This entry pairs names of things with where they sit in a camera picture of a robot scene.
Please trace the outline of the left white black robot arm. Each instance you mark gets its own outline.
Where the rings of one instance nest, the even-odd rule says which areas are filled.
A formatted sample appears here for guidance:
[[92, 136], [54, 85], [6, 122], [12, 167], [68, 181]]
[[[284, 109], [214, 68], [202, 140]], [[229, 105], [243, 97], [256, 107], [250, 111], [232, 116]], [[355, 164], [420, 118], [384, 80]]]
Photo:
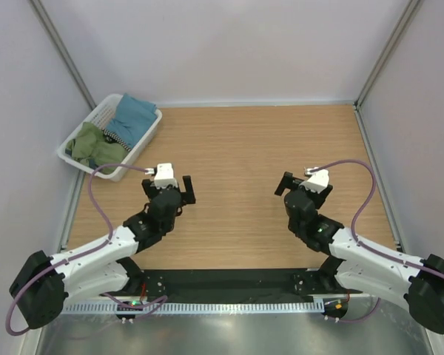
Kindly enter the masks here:
[[97, 240], [51, 256], [42, 250], [31, 254], [9, 288], [13, 302], [7, 332], [20, 334], [11, 328], [16, 308], [27, 329], [35, 330], [52, 322], [64, 307], [86, 298], [120, 291], [137, 294], [142, 278], [132, 256], [160, 242], [174, 229], [182, 208], [195, 203], [191, 176], [182, 179], [182, 189], [176, 180], [166, 186], [157, 178], [143, 180], [149, 198], [143, 210]]

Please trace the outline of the blue tank top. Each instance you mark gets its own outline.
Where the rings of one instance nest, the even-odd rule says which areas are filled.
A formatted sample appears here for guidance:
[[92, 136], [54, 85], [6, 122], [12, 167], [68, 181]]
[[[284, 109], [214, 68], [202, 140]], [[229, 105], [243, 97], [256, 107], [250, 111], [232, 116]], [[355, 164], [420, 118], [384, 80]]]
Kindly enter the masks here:
[[115, 109], [115, 117], [104, 129], [117, 134], [133, 149], [157, 119], [157, 106], [124, 94]]

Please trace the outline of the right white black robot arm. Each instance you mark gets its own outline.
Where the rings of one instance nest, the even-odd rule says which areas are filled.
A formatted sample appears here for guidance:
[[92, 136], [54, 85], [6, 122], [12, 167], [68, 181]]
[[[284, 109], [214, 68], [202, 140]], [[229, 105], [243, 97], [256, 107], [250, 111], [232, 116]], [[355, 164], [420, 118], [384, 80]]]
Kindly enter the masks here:
[[319, 213], [333, 187], [327, 170], [306, 179], [284, 172], [275, 195], [283, 197], [288, 229], [309, 249], [327, 256], [318, 275], [329, 293], [362, 291], [405, 310], [424, 328], [444, 335], [444, 259], [386, 248]]

